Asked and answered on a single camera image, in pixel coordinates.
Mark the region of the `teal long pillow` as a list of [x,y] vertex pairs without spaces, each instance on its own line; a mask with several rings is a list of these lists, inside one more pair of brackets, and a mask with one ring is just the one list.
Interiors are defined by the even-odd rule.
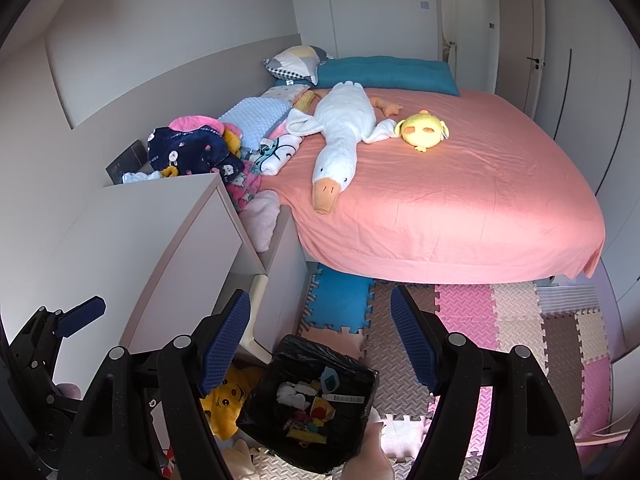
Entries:
[[363,88],[426,91],[460,96],[449,66],[440,61],[393,56],[350,56],[326,61],[318,67],[320,89],[338,82],[358,82]]

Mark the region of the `white baby cloth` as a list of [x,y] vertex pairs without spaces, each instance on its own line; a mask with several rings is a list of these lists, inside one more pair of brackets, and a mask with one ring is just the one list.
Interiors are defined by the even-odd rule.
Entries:
[[159,171],[153,171],[150,174],[142,171],[126,172],[126,174],[122,175],[122,184],[160,180],[162,177],[163,175]]

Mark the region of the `white printed carton box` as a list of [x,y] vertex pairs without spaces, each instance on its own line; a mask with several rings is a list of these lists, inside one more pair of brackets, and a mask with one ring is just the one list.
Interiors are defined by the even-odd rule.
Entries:
[[323,393],[322,398],[332,403],[363,404],[364,396],[349,396],[348,394]]

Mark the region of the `pink bed sheet mattress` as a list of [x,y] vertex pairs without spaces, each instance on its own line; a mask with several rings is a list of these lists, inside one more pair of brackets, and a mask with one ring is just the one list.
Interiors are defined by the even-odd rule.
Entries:
[[427,152],[360,144],[329,214],[311,201],[323,148],[308,136],[262,187],[290,207],[304,251],[349,274],[428,284],[501,284],[591,275],[605,242],[590,185],[536,122],[494,94],[386,90],[405,115],[428,110],[450,136]]

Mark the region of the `yellow chick plush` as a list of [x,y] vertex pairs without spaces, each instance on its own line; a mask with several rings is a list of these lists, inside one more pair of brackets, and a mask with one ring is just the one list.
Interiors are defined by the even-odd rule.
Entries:
[[434,148],[450,136],[446,122],[428,110],[420,110],[419,113],[398,122],[395,125],[395,134],[421,153]]

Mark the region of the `yellow pikachu plush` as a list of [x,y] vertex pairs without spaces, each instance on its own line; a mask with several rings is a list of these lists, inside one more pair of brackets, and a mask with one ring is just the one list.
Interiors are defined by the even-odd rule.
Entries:
[[240,411],[264,374],[261,367],[239,368],[231,364],[221,385],[201,400],[205,418],[215,437],[225,441],[236,434]]

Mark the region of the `white sock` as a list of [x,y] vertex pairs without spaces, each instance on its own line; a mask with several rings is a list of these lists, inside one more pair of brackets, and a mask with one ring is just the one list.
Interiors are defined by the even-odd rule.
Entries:
[[280,404],[306,411],[310,407],[311,400],[317,395],[318,390],[304,382],[293,384],[284,382],[277,391],[277,401]]

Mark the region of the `light blue blanket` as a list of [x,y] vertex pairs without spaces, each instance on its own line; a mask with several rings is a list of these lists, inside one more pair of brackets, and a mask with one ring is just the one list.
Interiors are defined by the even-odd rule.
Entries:
[[264,96],[251,96],[236,103],[224,112],[219,120],[240,130],[242,148],[257,151],[262,139],[269,136],[272,130],[285,120],[290,109],[291,105],[288,102]]

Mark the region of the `white goose plush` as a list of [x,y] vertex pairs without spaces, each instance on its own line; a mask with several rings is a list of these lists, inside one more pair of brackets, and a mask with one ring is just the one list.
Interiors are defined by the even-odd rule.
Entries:
[[329,214],[341,192],[352,183],[357,167],[359,143],[376,143],[396,136],[395,118],[402,106],[368,96],[358,82],[339,82],[322,93],[309,115],[297,108],[286,118],[286,132],[292,136],[320,133],[326,145],[320,151],[312,173],[311,201],[318,214]]

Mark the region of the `black wall switch panel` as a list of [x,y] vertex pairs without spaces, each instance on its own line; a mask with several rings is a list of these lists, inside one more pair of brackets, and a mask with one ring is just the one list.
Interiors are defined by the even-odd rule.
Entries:
[[128,172],[136,174],[147,162],[146,147],[140,140],[135,140],[105,168],[105,171],[113,184],[122,184],[124,174]]

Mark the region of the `black trash bin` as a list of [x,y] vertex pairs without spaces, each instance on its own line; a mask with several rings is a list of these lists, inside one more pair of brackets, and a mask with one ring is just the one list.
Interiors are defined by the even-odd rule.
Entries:
[[[284,382],[318,390],[306,411],[277,401]],[[355,456],[367,427],[378,372],[324,344],[288,335],[278,344],[264,377],[250,392],[236,423],[289,464],[329,474]],[[364,396],[363,404],[332,403],[323,393]]]

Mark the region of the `pink fluffy cloth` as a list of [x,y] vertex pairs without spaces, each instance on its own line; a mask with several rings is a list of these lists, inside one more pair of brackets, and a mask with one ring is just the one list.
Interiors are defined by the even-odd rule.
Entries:
[[278,193],[265,190],[258,192],[239,213],[246,234],[258,254],[269,249],[280,208],[281,201]]

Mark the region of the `navy rabbit blanket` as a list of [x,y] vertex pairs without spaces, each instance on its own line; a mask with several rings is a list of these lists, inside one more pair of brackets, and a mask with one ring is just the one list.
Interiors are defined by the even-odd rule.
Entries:
[[219,172],[224,183],[242,174],[244,164],[212,127],[180,132],[156,128],[146,141],[151,167],[164,177]]

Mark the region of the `patterned square pillow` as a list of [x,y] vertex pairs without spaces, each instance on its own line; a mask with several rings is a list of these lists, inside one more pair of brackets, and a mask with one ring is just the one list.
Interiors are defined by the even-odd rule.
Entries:
[[268,73],[280,80],[302,80],[318,84],[318,67],[333,60],[325,50],[314,46],[290,47],[273,58],[265,58],[262,65]]

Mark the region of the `white cartoon cloth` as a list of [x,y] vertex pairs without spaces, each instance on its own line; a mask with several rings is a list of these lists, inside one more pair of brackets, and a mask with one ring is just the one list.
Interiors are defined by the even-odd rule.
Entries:
[[262,139],[258,150],[250,155],[250,161],[264,176],[276,176],[297,153],[302,138],[294,134],[281,134],[274,139]]

